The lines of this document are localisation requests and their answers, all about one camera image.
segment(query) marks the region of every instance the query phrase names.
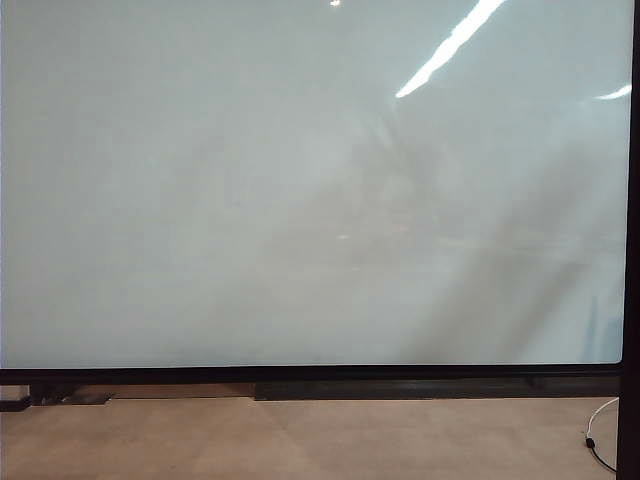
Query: white cable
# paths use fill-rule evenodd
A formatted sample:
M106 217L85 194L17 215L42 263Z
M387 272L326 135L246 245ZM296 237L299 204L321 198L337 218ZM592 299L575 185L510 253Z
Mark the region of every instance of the white cable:
M613 400L609 400L607 403L605 403L604 405L602 405L601 407L599 407L595 412L593 412L593 415L591 415L591 418L589 419L589 425L587 427L587 433L585 434L585 438L591 438L591 425L593 424L593 420L596 418L596 416L605 408L607 408L609 405L611 405L614 402L617 402L620 399L620 397L616 397Z

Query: black bar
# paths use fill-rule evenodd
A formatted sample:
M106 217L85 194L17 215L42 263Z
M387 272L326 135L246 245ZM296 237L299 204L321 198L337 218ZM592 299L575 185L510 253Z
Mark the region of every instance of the black bar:
M640 478L640 0L635 1L618 480Z
M20 400L0 400L0 412L22 412L31 406L31 397Z
M257 383L256 400L417 400L434 398L576 398L619 395L617 377Z
M0 385L197 384L330 380L430 380L617 376L620 364L577 365L344 365L117 369L0 369Z

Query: screen bezel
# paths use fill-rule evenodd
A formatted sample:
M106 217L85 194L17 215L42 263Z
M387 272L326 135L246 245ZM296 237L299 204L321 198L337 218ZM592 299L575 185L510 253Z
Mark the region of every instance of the screen bezel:
M632 85L638 84L640 34L638 33L640 0L634 5ZM640 283L640 255L633 246L640 237L640 207L635 198L640 191L640 174L636 172L640 131L640 114L636 89L631 93L631 129L627 207L625 266L625 309L623 320L622 360L612 364L509 364L509 365L336 365L336 366L242 366L242 367L172 367L172 368L81 368L14 369L0 367L0 385L36 383L72 384L196 384L275 381L333 380L421 380L441 378L509 378L509 377L581 377L619 376L633 369L638 373L638 327L640 301L630 292Z

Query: white screen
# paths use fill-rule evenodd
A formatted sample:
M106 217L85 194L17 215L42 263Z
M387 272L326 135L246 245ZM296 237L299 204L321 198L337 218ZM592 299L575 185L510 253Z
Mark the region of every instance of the white screen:
M633 1L500 3L4 0L3 367L619 361Z

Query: screen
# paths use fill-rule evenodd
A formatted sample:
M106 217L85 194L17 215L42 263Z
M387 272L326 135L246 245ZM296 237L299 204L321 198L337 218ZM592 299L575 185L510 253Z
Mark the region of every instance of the screen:
M3 0L2 366L620 360L632 0Z

